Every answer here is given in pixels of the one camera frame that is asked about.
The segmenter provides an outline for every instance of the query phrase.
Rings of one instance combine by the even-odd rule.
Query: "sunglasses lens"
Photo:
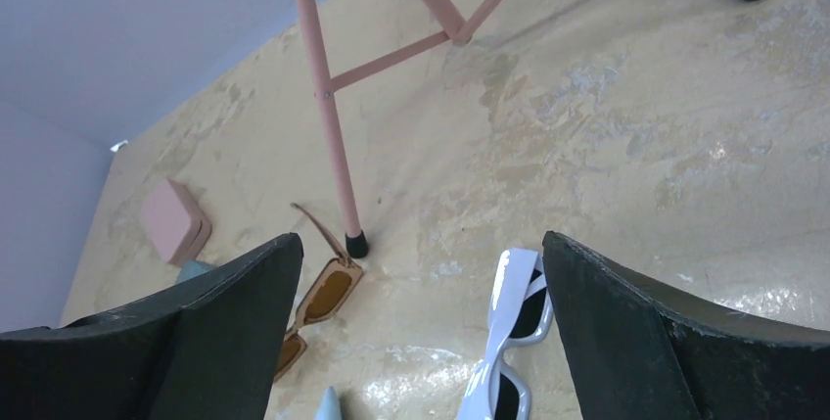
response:
[[[283,342],[283,349],[280,351],[280,361],[277,363],[277,372],[279,373],[285,369],[286,366],[291,364],[295,358],[300,356],[301,351],[302,341],[300,340],[300,337],[290,337],[288,340]]]
[[[335,310],[351,286],[351,277],[342,271],[330,274],[323,285],[314,293],[311,304],[305,312],[308,319],[325,317]]]
[[[544,278],[544,275],[539,270],[534,270],[530,280],[534,281],[536,278]],[[516,325],[513,326],[513,331],[510,332],[511,339],[523,339],[536,331],[542,320],[546,294],[547,290],[541,289],[525,300],[522,304],[522,310],[519,312],[519,318],[516,320]]]
[[[519,390],[510,379],[501,375],[498,381],[498,400],[493,420],[516,420],[519,416]]]

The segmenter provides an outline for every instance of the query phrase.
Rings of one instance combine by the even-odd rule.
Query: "pink metal frame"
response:
[[[481,6],[466,21],[451,0],[422,1],[435,15],[442,28],[441,32],[332,77],[329,72],[329,62],[326,57],[320,18],[317,14],[317,3],[315,0],[297,0],[297,7],[300,12],[300,30],[302,31],[306,54],[311,64],[314,96],[317,98],[323,116],[329,155],[335,174],[343,218],[346,221],[346,235],[348,237],[357,238],[362,234],[362,230],[357,215],[357,205],[354,202],[351,177],[348,172],[343,132],[340,128],[340,119],[335,104],[335,92],[352,85],[358,80],[365,79],[372,74],[434,48],[445,41],[452,40],[458,45],[466,44],[473,37],[476,29],[482,25],[502,0],[484,0]]]

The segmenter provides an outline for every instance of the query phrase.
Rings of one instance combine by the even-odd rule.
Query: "black lens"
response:
[[[505,375],[498,380],[498,400],[493,420],[516,420],[519,415],[519,390]]]
[[[530,281],[533,282],[536,278],[544,278],[544,276],[541,271],[534,269]],[[535,332],[542,320],[546,293],[545,289],[541,289],[525,300],[522,304],[522,310],[519,312],[519,318],[516,320],[516,325],[513,326],[513,331],[510,332],[511,339],[523,339]]]

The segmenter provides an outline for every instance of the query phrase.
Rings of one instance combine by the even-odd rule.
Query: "sunglasses frame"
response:
[[[541,274],[531,281],[534,270]],[[539,291],[544,291],[545,302],[536,329],[521,339],[511,338],[510,334],[519,320],[525,301]],[[484,359],[473,370],[456,418],[492,419],[498,403],[501,375],[513,383],[519,393],[516,418],[530,418],[530,388],[504,361],[504,352],[511,348],[540,343],[550,331],[552,321],[553,303],[547,292],[547,281],[539,253],[526,249],[504,251],[499,259],[487,312],[489,333]]]
[[[305,214],[308,219],[314,224],[317,230],[320,231],[320,234],[323,235],[323,239],[329,244],[329,247],[332,248],[332,251],[336,254],[336,257],[330,259],[326,266],[323,267],[320,274],[317,275],[317,278],[314,280],[314,283],[311,284],[311,288],[308,289],[308,292],[302,298],[302,301],[297,306],[297,310],[295,311],[295,318],[294,324],[286,331],[285,338],[283,339],[283,346],[280,349],[280,358],[277,361],[277,372],[274,375],[274,382],[279,380],[295,363],[300,359],[305,350],[308,349],[308,342],[300,335],[300,329],[305,327],[306,325],[312,325],[319,322],[323,322],[324,320],[331,319],[334,317],[343,304],[346,302],[348,297],[351,295],[351,292],[354,291],[354,288],[357,286],[357,283],[360,281],[360,278],[363,277],[363,268],[360,267],[351,257],[348,256],[348,252],[343,246],[338,242],[338,240],[334,237],[331,231],[326,228],[320,221],[317,220],[313,215],[311,215],[308,210],[303,208],[302,206],[291,203],[291,207],[295,210],[299,210],[303,214]],[[346,291],[343,293],[342,296],[338,299],[335,305],[331,308],[331,310],[327,311],[324,315],[319,317],[308,317],[308,308],[314,302],[314,298],[322,291],[326,283],[331,279],[332,275],[337,273],[343,273],[349,278],[349,285],[346,288]],[[294,356],[287,361],[282,367],[280,367],[282,362],[282,355],[285,347],[288,343],[296,342],[300,344],[300,348],[294,354]]]

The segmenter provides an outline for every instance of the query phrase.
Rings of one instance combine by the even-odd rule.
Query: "teal object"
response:
[[[335,388],[329,388],[323,394],[323,401],[320,402],[320,408],[317,409],[314,420],[343,420],[343,415],[340,412],[340,400]]]
[[[176,284],[178,285],[183,281],[187,281],[191,278],[196,278],[199,275],[208,273],[214,268],[215,266],[209,263],[204,263],[203,261],[187,260],[182,265],[182,269],[179,271],[179,276],[176,277]]]

